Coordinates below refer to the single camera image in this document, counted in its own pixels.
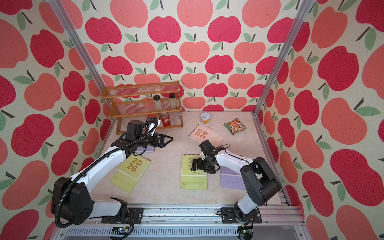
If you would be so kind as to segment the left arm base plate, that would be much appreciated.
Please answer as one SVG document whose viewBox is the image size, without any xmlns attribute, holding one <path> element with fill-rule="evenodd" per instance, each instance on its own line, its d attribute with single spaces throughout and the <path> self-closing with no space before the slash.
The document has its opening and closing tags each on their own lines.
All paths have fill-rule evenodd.
<svg viewBox="0 0 384 240">
<path fill-rule="evenodd" d="M 128 203 L 119 199 L 119 198 L 113 198 L 111 197 L 115 202 L 121 203 L 121 207 L 119 209 L 119 212 L 116 216 L 109 216 L 108 218 L 103 217 L 102 223 L 103 224 L 117 224 L 121 223 L 119 220 L 124 220 L 128 222 L 132 222 L 134 224 L 140 224 L 143 217 L 143 208 L 129 208 Z"/>
</svg>

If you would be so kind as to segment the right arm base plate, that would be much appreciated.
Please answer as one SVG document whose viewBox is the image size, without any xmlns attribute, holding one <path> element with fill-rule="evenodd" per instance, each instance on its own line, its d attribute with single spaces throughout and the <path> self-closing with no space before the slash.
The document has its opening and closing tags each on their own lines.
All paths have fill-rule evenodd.
<svg viewBox="0 0 384 240">
<path fill-rule="evenodd" d="M 221 217 L 223 224 L 261 224 L 262 217 L 258 208 L 252 210 L 248 214 L 244 214 L 238 208 L 221 208 L 216 212 L 216 215 Z"/>
</svg>

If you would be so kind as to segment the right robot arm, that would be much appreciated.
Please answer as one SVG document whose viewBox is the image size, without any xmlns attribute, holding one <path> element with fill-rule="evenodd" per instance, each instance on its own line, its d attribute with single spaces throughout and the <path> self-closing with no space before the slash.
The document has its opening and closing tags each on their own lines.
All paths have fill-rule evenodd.
<svg viewBox="0 0 384 240">
<path fill-rule="evenodd" d="M 208 140 L 203 141 L 199 147 L 201 157 L 193 159 L 193 172 L 202 170 L 207 174 L 215 174 L 218 171 L 216 166 L 226 167 L 241 175 L 246 187 L 246 195 L 234 204 L 234 210 L 221 210 L 222 216 L 247 224 L 256 215 L 255 209 L 282 189 L 280 181 L 264 158 L 245 158 L 227 151 L 226 147 L 214 147 Z"/>
</svg>

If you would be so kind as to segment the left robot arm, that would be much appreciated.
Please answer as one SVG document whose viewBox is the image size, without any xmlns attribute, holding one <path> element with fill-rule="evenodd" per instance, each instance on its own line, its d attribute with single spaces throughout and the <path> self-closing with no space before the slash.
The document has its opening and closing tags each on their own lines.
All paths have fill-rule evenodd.
<svg viewBox="0 0 384 240">
<path fill-rule="evenodd" d="M 93 201 L 90 193 L 114 167 L 133 155 L 137 148 L 153 146 L 163 148 L 166 135 L 155 132 L 161 123 L 157 117 L 146 122 L 133 120 L 111 147 L 89 166 L 77 174 L 59 178 L 54 185 L 51 212 L 58 228 L 80 225 L 87 219 L 108 219 L 117 223 L 132 224 L 127 202 L 119 198 L 109 201 Z"/>
</svg>

